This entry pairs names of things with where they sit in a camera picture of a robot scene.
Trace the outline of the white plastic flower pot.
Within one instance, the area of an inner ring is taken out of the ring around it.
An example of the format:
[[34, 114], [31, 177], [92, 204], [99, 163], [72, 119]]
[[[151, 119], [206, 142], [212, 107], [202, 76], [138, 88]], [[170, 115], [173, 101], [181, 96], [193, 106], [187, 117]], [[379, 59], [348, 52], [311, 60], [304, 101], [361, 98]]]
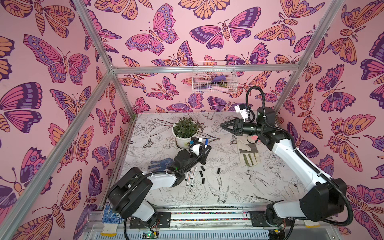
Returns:
[[179, 137], [176, 136], [176, 133], [175, 133], [175, 130], [174, 130], [175, 126], [176, 126], [176, 123], [174, 123], [174, 125], [172, 127], [172, 133], [173, 133], [173, 135], [175, 137], [176, 145], [180, 149], [187, 150], [189, 148], [189, 143], [192, 140], [192, 137], [196, 137], [198, 133], [195, 133], [193, 136], [191, 136], [189, 138], [179, 138]]

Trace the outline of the clear wall basket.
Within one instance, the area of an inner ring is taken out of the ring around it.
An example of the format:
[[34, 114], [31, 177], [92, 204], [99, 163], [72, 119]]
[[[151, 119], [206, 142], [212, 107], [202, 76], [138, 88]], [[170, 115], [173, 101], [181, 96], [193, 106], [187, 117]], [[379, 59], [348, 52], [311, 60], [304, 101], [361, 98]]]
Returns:
[[238, 89], [237, 65], [193, 66], [193, 93], [233, 94]]

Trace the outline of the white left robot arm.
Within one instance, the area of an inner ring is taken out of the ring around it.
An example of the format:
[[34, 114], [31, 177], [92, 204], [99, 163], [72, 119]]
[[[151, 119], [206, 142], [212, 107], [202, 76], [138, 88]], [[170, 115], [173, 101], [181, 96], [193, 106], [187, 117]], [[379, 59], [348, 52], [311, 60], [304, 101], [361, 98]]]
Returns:
[[161, 161], [163, 166], [158, 170], [143, 172], [131, 168], [107, 192], [113, 211], [122, 219], [134, 217], [151, 224], [158, 213], [146, 200], [149, 192], [181, 184], [196, 164], [206, 164], [211, 150], [210, 145], [195, 143], [188, 150], [179, 151], [173, 159]]

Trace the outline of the white glove on rail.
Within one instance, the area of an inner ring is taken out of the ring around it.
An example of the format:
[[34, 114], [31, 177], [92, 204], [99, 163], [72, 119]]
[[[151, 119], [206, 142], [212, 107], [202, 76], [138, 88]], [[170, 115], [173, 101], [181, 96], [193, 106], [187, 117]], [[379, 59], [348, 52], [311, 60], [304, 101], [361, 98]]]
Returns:
[[311, 220], [304, 220], [304, 224], [306, 228], [315, 228], [316, 226], [318, 226], [317, 222], [313, 222]]

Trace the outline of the green potted plant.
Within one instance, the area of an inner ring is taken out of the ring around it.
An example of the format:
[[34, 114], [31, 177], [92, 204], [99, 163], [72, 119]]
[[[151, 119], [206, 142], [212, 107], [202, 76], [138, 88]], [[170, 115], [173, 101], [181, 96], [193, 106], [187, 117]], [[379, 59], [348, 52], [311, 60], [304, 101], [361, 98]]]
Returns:
[[197, 135], [198, 132], [202, 132], [204, 128], [203, 123], [195, 121], [191, 117], [183, 117], [173, 126], [173, 134], [177, 138], [188, 139]]

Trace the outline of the beige green work glove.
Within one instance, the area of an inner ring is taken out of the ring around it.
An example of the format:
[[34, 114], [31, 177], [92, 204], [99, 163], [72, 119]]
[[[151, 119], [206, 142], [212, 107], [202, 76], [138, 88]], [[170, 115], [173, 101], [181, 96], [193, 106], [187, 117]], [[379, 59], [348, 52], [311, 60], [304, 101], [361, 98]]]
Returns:
[[262, 162], [255, 141], [249, 143], [247, 137], [237, 136], [237, 149], [241, 166], [254, 167]]

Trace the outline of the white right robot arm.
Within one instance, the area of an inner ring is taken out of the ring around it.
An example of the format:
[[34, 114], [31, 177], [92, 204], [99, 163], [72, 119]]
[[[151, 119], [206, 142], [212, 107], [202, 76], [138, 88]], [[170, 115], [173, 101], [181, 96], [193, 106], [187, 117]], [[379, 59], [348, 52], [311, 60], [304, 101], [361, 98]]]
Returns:
[[299, 200], [280, 201], [267, 205], [266, 220], [277, 226], [286, 218], [323, 221], [335, 226], [347, 226], [353, 221], [352, 206], [346, 196], [347, 185], [322, 171], [295, 146], [287, 131], [276, 127], [272, 108], [259, 107], [255, 122], [233, 119], [221, 128], [235, 136], [257, 136], [270, 151], [280, 157], [305, 186], [307, 193]]

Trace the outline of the blue dotted glove on rail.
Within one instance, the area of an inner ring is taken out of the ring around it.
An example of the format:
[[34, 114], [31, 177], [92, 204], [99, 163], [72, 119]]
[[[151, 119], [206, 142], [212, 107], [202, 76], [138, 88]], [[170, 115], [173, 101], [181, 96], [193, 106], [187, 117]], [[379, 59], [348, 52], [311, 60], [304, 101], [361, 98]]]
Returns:
[[106, 203], [102, 215], [103, 230], [101, 231], [101, 236], [110, 238], [116, 236], [118, 226], [123, 222], [124, 219], [113, 211], [112, 204]]

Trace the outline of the blue dotted work glove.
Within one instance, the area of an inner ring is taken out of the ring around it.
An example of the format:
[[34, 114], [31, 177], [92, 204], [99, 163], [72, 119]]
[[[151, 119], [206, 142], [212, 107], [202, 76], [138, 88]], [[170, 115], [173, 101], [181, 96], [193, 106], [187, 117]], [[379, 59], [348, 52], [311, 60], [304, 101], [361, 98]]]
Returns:
[[151, 161], [148, 166], [150, 172], [165, 171], [168, 167], [171, 167], [174, 164], [174, 160], [171, 158], [166, 158], [163, 160]]

